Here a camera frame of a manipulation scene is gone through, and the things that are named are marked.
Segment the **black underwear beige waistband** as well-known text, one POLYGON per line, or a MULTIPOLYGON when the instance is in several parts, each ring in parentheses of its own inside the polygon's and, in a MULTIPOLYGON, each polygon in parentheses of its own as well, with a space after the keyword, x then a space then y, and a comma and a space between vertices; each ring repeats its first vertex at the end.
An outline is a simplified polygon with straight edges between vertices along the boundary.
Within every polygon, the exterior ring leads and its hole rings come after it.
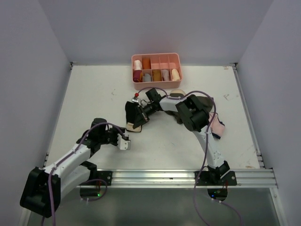
POLYGON ((136 107, 139 106, 138 103, 133 103, 127 101, 125 104, 126 111, 126 130, 128 132, 140 133, 142 131, 142 126, 133 128, 135 118, 136 118, 136 107))

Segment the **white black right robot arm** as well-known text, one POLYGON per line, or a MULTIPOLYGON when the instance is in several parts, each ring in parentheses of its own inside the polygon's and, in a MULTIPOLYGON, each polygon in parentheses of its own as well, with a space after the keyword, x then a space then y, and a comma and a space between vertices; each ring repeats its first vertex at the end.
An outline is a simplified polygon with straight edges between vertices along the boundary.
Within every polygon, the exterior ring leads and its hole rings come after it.
POLYGON ((195 135, 204 151, 204 160, 196 181, 203 180, 204 183, 220 185, 230 176, 230 167, 218 150, 210 128, 216 115, 216 105, 209 95, 204 94, 213 104, 214 112, 210 116, 199 97, 194 94, 192 91, 178 97, 168 94, 162 96, 156 88, 151 88, 146 92, 149 102, 142 106, 137 92, 132 101, 126 103, 126 114, 133 117, 133 129, 136 129, 149 122, 150 116, 156 112, 175 113, 185 128, 195 135))

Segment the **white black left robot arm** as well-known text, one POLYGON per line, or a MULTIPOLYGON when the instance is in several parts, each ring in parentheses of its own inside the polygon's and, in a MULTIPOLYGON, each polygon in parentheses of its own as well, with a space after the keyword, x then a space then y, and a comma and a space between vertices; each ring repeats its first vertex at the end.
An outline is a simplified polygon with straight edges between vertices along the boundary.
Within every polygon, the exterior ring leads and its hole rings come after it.
POLYGON ((97 166, 89 159, 102 145, 121 148, 129 141, 126 129, 95 118, 70 151, 44 168, 30 171, 20 199, 20 206, 45 218, 53 216, 61 200, 75 187, 94 184, 97 166))

